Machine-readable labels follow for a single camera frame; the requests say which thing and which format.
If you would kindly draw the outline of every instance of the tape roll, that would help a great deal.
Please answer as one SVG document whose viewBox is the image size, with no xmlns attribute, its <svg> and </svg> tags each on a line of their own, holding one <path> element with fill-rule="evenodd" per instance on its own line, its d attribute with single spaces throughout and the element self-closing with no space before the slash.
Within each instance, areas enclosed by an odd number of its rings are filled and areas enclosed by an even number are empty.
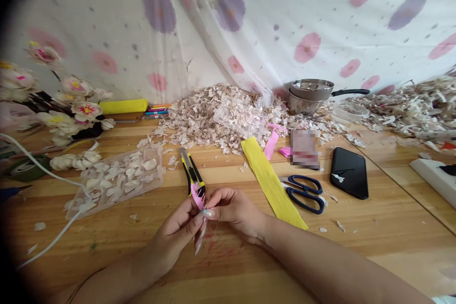
<svg viewBox="0 0 456 304">
<path fill-rule="evenodd" d="M 50 159 L 45 155 L 34 156 L 34 158 L 46 169 L 50 170 Z M 37 180 L 43 177 L 46 173 L 41 170 L 29 158 L 21 159 L 10 165 L 4 172 L 3 176 L 15 181 L 24 183 Z"/>
</svg>

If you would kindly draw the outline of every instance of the colored pencil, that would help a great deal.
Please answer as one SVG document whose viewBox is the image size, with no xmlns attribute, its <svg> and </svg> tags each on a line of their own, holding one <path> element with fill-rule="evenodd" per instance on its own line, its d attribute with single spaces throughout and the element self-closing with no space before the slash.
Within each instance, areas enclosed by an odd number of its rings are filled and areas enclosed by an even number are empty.
<svg viewBox="0 0 456 304">
<path fill-rule="evenodd" d="M 161 112 L 145 112 L 146 115 L 158 115 L 158 114 L 168 114 L 168 111 L 161 111 Z"/>
</svg>

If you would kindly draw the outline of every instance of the smartphone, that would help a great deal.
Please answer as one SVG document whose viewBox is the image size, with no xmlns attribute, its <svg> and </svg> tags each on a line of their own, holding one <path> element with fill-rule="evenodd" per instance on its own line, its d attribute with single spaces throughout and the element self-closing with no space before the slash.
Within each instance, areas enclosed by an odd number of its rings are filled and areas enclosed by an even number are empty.
<svg viewBox="0 0 456 304">
<path fill-rule="evenodd" d="M 364 157 L 341 147 L 336 147 L 332 155 L 331 184 L 360 200 L 369 198 Z"/>
</svg>

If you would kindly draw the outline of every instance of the power strip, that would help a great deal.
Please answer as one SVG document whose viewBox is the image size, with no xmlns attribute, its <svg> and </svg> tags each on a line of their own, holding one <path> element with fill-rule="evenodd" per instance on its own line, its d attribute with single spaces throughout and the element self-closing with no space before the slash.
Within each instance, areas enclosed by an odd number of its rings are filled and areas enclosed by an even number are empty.
<svg viewBox="0 0 456 304">
<path fill-rule="evenodd" d="M 444 163 L 428 159 L 416 159 L 410 166 L 456 209 L 456 176 L 451 176 L 439 166 Z"/>
</svg>

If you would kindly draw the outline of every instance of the white cable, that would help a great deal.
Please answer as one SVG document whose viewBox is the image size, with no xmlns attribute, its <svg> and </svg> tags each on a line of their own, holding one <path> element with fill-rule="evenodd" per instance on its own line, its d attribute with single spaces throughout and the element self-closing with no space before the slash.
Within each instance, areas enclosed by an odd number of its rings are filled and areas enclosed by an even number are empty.
<svg viewBox="0 0 456 304">
<path fill-rule="evenodd" d="M 25 265 L 28 265 L 30 264 L 32 261 L 38 259 L 40 256 L 42 256 L 43 254 L 45 254 L 47 251 L 49 251 L 56 243 L 57 241 L 60 240 L 60 238 L 65 234 L 65 232 L 68 230 L 68 228 L 70 228 L 70 226 L 73 224 L 73 222 L 77 219 L 77 217 L 84 211 L 84 209 L 86 208 L 87 205 L 89 205 L 91 202 L 92 202 L 92 197 L 90 196 L 90 194 L 88 193 L 86 187 L 81 184 L 81 183 L 77 183 L 77 182 L 73 182 L 72 180 L 68 180 L 68 179 L 65 179 L 65 178 L 62 178 L 62 177 L 59 177 L 55 174 L 53 174 L 51 171 L 47 170 L 43 165 L 41 165 L 16 139 L 14 139 L 13 137 L 10 137 L 9 135 L 7 134 L 3 134 L 3 133 L 0 133 L 0 136 L 4 136 L 8 139 L 10 139 L 17 147 L 19 147 L 19 149 L 24 152 L 24 154 L 31 160 L 33 161 L 41 170 L 43 170 L 45 173 L 47 173 L 48 175 L 58 179 L 58 180 L 61 180 L 61 181 L 65 181 L 67 183 L 70 183 L 70 184 L 74 184 L 74 185 L 79 185 L 80 187 L 82 187 L 82 190 L 84 192 L 84 194 L 87 196 L 87 198 L 89 199 L 89 201 L 87 203 L 85 203 L 80 209 L 79 211 L 76 213 L 76 215 L 73 216 L 73 218 L 66 224 L 66 226 L 62 229 L 62 231 L 59 233 L 59 235 L 57 235 L 57 237 L 54 239 L 54 241 L 52 241 L 49 246 L 47 246 L 45 249 L 43 249 L 41 252 L 39 252 L 37 255 L 35 255 L 33 258 L 31 258 L 30 260 L 27 260 L 25 263 L 23 263 L 22 265 L 19 265 L 18 266 L 18 269 L 24 267 Z"/>
</svg>

